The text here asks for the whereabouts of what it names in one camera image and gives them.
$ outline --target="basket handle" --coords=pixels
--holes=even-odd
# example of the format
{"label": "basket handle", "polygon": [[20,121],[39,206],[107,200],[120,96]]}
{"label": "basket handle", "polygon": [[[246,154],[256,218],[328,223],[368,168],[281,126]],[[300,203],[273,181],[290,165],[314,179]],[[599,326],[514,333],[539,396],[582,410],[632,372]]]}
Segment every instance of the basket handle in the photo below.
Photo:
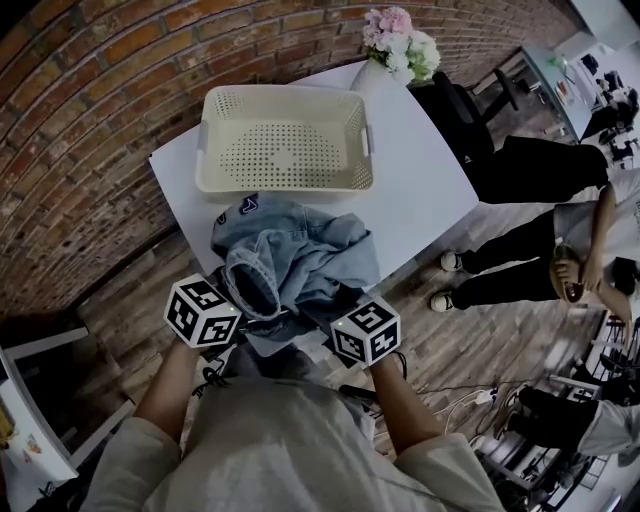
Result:
{"label": "basket handle", "polygon": [[204,119],[200,123],[198,130],[198,145],[196,147],[196,176],[200,175],[204,165],[204,155],[207,154],[207,144],[209,142],[209,123]]}
{"label": "basket handle", "polygon": [[375,150],[373,146],[373,129],[371,128],[371,125],[368,124],[364,128],[362,128],[361,136],[364,156],[371,156],[371,154]]}

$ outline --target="person's leg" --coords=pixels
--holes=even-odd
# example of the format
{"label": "person's leg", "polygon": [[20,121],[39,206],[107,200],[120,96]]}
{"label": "person's leg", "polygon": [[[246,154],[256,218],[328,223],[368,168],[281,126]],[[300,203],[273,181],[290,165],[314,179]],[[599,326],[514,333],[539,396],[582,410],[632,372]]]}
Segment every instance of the person's leg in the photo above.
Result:
{"label": "person's leg", "polygon": [[575,450],[595,418],[598,403],[595,401],[571,403],[577,407],[571,408],[573,414],[570,419],[564,415],[554,417],[545,414],[543,417],[530,418],[514,414],[509,418],[507,430],[517,432],[538,446]]}
{"label": "person's leg", "polygon": [[539,215],[508,233],[489,240],[477,251],[460,255],[462,267],[470,274],[510,261],[527,261],[537,257],[551,258],[555,247],[553,210]]}
{"label": "person's leg", "polygon": [[557,300],[558,294],[549,276],[549,261],[548,258],[539,258],[499,272],[473,277],[451,293],[453,307],[467,309],[470,306],[520,300]]}

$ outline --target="wire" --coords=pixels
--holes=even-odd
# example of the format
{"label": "wire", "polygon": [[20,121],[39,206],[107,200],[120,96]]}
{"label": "wire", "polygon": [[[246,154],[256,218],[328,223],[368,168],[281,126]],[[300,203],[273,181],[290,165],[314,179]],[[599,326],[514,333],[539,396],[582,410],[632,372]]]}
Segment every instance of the wire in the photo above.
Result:
{"label": "wire", "polygon": [[524,384],[526,382],[537,382],[542,377],[536,377],[534,379],[524,379],[524,380],[503,380],[499,382],[493,382],[491,384],[465,384],[462,386],[449,386],[438,389],[420,389],[417,394],[418,395],[428,395],[429,393],[439,393],[440,391],[455,391],[457,389],[474,389],[474,388],[497,388],[502,386],[503,384]]}
{"label": "wire", "polygon": [[402,365],[402,378],[407,380],[407,358],[399,350],[394,350],[393,353],[398,356],[398,359],[400,359],[400,364]]}

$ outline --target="white plastic basket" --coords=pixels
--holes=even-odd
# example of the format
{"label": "white plastic basket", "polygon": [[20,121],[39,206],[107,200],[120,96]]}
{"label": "white plastic basket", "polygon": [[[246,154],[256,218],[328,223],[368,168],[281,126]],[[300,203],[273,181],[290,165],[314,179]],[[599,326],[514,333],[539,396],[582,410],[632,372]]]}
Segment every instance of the white plastic basket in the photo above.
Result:
{"label": "white plastic basket", "polygon": [[196,185],[213,197],[258,190],[356,192],[373,184],[362,97],[352,91],[234,85],[207,93]]}

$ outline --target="hand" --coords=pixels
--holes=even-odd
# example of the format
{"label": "hand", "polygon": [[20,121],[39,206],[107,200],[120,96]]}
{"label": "hand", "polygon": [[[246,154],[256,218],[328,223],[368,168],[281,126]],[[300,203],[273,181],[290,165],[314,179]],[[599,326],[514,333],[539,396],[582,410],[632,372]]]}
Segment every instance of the hand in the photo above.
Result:
{"label": "hand", "polygon": [[577,284],[580,282],[580,264],[573,260],[558,260],[556,275],[563,284]]}
{"label": "hand", "polygon": [[602,261],[599,256],[590,254],[582,266],[582,275],[579,282],[584,285],[587,291],[593,291],[598,287],[601,279]]}

